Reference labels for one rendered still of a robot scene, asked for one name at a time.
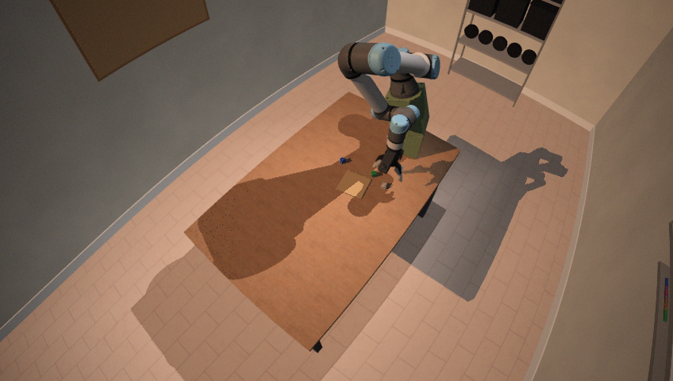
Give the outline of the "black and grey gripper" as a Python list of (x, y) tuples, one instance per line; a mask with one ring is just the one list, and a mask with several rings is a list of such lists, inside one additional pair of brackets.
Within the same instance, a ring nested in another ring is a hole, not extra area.
[[(394, 162), (392, 163), (391, 167), (395, 167), (394, 171), (397, 173), (398, 180), (399, 180), (400, 182), (402, 182), (402, 172), (403, 172), (404, 167), (401, 166), (401, 164), (398, 162), (398, 160), (400, 160), (400, 159), (402, 158), (402, 155), (403, 155), (404, 150), (402, 150), (402, 148), (399, 149), (399, 150), (393, 150), (393, 149), (389, 148), (389, 147), (387, 146), (387, 144), (386, 144), (386, 147), (387, 147), (387, 149), (388, 149), (389, 151), (391, 151), (391, 152), (397, 152), (397, 153), (398, 153), (398, 154), (396, 155), (395, 160), (394, 160)], [(379, 165), (379, 163), (380, 163), (381, 160), (383, 159), (384, 155), (385, 155), (385, 154), (378, 156), (378, 158), (376, 159), (376, 161), (375, 161), (373, 167), (376, 167), (376, 166)]]

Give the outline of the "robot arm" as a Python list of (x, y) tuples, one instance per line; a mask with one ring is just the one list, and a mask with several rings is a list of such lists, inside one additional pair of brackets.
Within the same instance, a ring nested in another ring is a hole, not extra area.
[(354, 42), (345, 45), (338, 56), (340, 71), (372, 108), (371, 116), (390, 121), (386, 143), (393, 150), (403, 147), (406, 133), (420, 117), (420, 111), (413, 105), (390, 106), (370, 75), (390, 76), (390, 94), (394, 98), (411, 98), (419, 91), (414, 77), (437, 79), (440, 72), (439, 56), (413, 54), (408, 48), (397, 48), (393, 44)]

